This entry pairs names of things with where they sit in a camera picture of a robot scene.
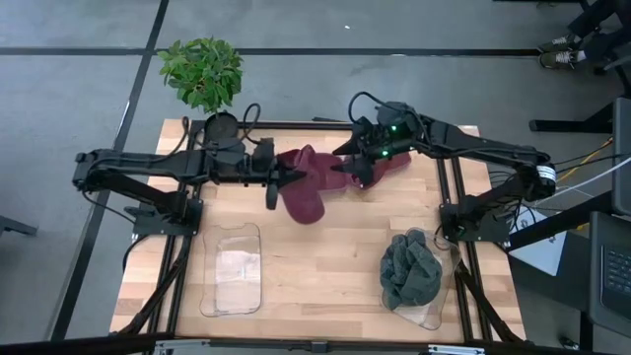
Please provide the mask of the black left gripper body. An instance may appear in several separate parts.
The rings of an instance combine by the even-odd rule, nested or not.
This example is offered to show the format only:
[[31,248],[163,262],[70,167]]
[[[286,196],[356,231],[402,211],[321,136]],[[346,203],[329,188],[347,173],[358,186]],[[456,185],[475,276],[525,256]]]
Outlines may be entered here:
[[238,181],[245,184],[253,184],[253,183],[266,184],[272,172],[282,170],[281,165],[278,162],[278,159],[275,154],[275,144],[274,144],[275,158],[272,162],[272,165],[269,167],[269,169],[263,173],[255,172],[252,169],[251,155],[253,151],[251,153],[245,152],[241,160],[236,164],[236,173],[237,173]]

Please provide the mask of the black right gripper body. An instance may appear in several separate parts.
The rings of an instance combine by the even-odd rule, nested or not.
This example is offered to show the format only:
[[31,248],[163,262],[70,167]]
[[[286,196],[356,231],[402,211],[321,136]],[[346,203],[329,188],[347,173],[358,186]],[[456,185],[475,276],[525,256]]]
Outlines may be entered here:
[[363,117],[362,127],[362,155],[372,161],[428,147],[427,126],[417,117],[386,118],[377,123]]

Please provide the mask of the dark green cloth pile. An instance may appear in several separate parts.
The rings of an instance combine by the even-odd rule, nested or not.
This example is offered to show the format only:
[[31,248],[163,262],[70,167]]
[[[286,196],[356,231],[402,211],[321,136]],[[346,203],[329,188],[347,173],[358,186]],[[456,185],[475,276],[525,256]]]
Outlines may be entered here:
[[417,230],[395,235],[380,265],[380,282],[383,278],[402,284],[412,276],[440,280],[443,276],[443,267],[427,247],[425,234]]
[[422,278],[412,276],[402,284],[395,284],[381,279],[384,289],[383,301],[387,309],[394,310],[399,306],[425,306],[430,304],[441,290],[439,278]]

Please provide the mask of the clear plastic bin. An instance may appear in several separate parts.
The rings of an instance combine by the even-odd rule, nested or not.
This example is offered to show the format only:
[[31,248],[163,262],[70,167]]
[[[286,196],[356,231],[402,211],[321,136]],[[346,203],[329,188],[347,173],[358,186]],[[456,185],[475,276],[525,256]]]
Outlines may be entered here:
[[262,302],[259,228],[252,223],[211,226],[203,245],[200,313],[207,318],[255,313]]
[[[461,256],[459,249],[455,244],[421,229],[411,228],[403,233],[403,235],[411,232],[412,230],[417,230],[425,234],[427,247],[432,251],[443,267],[441,290],[436,298],[428,305],[399,306],[390,311],[418,326],[429,330],[435,330],[442,324],[443,308],[447,301],[449,290],[454,284],[454,274],[456,267],[461,261]],[[383,301],[383,295],[384,289],[382,291],[382,304],[386,308]]]

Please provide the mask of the potted green plant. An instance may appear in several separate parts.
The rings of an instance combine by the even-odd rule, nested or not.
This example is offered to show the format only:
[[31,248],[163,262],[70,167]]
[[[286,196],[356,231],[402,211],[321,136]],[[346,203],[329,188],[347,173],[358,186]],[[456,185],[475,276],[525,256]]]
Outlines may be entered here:
[[164,85],[176,89],[176,98],[191,108],[219,115],[231,107],[242,90],[240,54],[225,40],[201,37],[187,43],[175,41],[157,52],[164,64]]

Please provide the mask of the black stand base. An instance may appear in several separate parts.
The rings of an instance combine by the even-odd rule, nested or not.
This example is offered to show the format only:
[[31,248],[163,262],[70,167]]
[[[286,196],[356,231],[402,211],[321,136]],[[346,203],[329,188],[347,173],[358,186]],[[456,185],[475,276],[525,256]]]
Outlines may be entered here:
[[584,120],[541,120],[528,123],[533,132],[597,133],[612,132],[613,104],[608,104]]

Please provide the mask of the white box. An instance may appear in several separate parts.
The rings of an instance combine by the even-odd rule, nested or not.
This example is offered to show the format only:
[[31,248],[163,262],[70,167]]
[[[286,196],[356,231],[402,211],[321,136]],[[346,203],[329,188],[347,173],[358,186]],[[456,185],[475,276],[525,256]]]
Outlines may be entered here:
[[510,256],[550,275],[558,273],[566,232],[509,252]]

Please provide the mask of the person's shoe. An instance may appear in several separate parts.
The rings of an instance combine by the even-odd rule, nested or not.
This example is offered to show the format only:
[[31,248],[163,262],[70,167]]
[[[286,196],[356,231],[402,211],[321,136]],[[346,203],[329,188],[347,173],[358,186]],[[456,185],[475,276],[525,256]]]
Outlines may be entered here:
[[538,63],[545,69],[571,70],[586,59],[587,56],[582,50],[564,50],[542,53],[538,56]]
[[544,52],[575,50],[580,47],[582,39],[573,34],[566,34],[540,44],[537,49]]

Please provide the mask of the black desk leg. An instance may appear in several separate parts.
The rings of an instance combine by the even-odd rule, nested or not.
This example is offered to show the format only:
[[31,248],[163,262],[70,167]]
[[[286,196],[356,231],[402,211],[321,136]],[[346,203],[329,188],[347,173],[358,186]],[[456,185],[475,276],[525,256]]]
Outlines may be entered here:
[[586,202],[511,234],[511,245],[506,248],[506,251],[520,249],[553,237],[560,232],[575,229],[579,225],[589,222],[592,212],[613,213],[612,191],[604,192]]

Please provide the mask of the dark gray monitor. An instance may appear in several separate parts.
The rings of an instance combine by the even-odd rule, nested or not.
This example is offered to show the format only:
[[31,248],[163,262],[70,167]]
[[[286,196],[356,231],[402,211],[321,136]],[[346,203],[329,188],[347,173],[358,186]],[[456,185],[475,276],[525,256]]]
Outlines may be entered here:
[[614,160],[612,203],[619,214],[631,216],[631,99],[620,97],[613,105]]

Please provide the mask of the black stand foot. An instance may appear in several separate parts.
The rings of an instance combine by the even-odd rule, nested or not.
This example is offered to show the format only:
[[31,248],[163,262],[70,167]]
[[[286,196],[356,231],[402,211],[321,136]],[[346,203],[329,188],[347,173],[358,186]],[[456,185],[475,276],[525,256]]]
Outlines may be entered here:
[[5,232],[16,232],[26,236],[34,236],[37,232],[37,228],[0,215],[0,237]]

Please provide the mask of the dark gray laptop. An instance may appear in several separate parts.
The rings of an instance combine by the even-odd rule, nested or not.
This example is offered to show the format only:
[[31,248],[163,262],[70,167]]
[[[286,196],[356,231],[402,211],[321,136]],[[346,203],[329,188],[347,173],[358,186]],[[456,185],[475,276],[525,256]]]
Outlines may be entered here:
[[631,338],[631,222],[593,212],[590,241],[589,318]]

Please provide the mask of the black crossbar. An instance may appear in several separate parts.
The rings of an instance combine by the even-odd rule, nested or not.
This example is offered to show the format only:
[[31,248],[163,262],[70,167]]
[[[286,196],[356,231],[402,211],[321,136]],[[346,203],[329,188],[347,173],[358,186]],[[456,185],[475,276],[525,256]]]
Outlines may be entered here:
[[[170,333],[118,334],[104,337],[76,338],[0,345],[0,355],[129,355],[153,351],[155,343],[176,339]],[[408,351],[428,354],[430,344],[484,348],[486,355],[614,355],[587,350],[568,350],[530,343],[472,340],[462,344],[426,342],[279,340],[246,338],[208,338],[208,347],[302,350],[314,354],[334,351]]]

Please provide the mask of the black aluminium table frame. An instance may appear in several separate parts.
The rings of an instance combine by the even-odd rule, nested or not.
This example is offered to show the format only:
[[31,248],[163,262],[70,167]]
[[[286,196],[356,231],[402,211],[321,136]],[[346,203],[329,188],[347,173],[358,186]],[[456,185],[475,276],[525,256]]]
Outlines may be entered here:
[[[330,152],[349,138],[342,123],[332,129],[313,122],[263,122],[271,128],[252,131],[255,138],[273,137],[276,151],[311,144]],[[264,188],[205,184],[201,236],[194,236],[192,256],[184,275],[175,322],[175,335],[195,338],[292,340],[380,340],[395,342],[464,341],[456,286],[448,287],[442,324],[428,330],[386,310],[381,303],[379,261],[390,238],[412,227],[433,232],[439,225],[443,195],[456,193],[453,164],[445,163],[449,194],[440,190],[437,163],[413,154],[406,169],[386,176],[374,188],[354,188],[325,194],[325,215],[311,225],[295,223],[282,203],[274,211],[264,205]],[[214,296],[204,276],[206,227],[255,224],[260,231],[262,302],[247,315],[207,318],[200,312],[204,294]],[[140,311],[156,288],[165,253],[166,236],[151,236],[127,259],[109,330],[121,330]],[[475,251],[486,297],[511,331],[526,337],[507,256],[495,245],[476,243]]]

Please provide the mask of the silver metal bracket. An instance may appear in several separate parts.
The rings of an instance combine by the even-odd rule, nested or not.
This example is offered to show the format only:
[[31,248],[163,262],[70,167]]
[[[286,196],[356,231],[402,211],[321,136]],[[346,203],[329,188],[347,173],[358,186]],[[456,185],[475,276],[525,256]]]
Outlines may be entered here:
[[455,345],[438,345],[430,344],[428,346],[429,355],[486,355],[484,348],[455,346]]
[[209,339],[171,339],[155,343],[152,355],[174,355],[177,350],[208,347]]

